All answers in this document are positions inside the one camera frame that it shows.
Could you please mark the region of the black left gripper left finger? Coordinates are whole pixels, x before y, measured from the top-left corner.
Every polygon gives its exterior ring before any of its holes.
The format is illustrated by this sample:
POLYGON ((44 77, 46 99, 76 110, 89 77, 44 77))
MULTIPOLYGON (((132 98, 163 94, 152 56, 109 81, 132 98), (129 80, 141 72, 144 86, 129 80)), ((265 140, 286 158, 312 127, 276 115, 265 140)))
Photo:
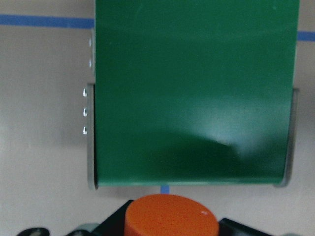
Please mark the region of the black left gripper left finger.
POLYGON ((94 236, 123 236, 125 228, 126 210, 133 200, 128 200, 105 221, 92 230, 94 236))

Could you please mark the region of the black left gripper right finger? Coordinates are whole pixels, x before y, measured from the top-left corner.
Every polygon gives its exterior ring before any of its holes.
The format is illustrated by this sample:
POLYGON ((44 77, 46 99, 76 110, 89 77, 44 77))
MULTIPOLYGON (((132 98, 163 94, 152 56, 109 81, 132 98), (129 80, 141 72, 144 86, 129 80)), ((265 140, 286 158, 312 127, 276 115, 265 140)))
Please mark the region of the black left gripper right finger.
POLYGON ((228 218, 219 221, 220 236, 269 236, 269 234, 228 218))

